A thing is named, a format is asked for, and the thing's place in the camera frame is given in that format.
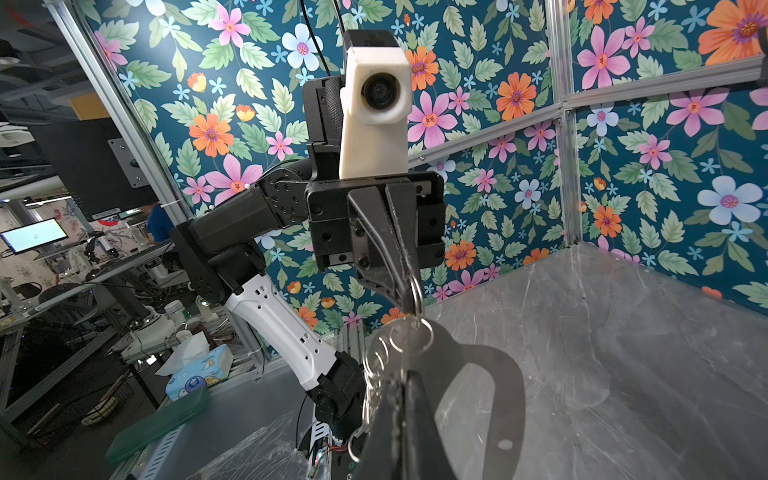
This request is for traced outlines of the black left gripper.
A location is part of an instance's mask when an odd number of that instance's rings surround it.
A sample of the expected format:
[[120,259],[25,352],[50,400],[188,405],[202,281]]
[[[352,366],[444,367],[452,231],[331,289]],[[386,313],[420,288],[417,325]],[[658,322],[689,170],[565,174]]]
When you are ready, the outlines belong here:
[[401,312],[423,313],[419,270],[444,259],[444,180],[434,171],[307,186],[318,268],[353,264],[360,283]]

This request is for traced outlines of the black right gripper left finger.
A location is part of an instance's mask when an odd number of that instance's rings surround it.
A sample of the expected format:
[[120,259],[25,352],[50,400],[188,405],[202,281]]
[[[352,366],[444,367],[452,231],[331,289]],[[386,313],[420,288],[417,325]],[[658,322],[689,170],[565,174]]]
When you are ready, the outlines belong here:
[[352,479],[407,478],[407,374],[388,380]]

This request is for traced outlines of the silver keys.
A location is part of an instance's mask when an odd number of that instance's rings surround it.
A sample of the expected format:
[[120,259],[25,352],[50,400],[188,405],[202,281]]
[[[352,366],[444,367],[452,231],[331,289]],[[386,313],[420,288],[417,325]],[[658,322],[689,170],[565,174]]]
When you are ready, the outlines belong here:
[[468,365],[483,369],[494,384],[482,476],[511,477],[520,461],[525,431],[520,367],[502,350],[457,342],[425,316],[418,281],[409,278],[408,286],[413,312],[382,327],[363,362],[367,392],[354,478],[454,478],[435,415],[454,379]]

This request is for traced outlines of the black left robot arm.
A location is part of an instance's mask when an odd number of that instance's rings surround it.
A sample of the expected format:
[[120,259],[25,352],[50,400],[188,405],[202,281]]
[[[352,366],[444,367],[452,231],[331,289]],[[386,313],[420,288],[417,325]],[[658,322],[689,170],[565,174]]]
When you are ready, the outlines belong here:
[[434,171],[342,180],[340,76],[311,80],[306,159],[270,168],[172,238],[195,291],[221,303],[266,271],[257,237],[308,224],[319,270],[352,264],[358,281],[405,314],[423,311],[420,271],[441,265],[444,180]]

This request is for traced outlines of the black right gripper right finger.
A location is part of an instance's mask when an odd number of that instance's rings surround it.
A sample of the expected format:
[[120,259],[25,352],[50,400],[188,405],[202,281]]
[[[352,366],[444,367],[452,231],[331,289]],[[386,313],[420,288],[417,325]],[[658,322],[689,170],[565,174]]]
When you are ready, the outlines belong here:
[[416,371],[407,374],[407,478],[456,478],[442,444],[421,375]]

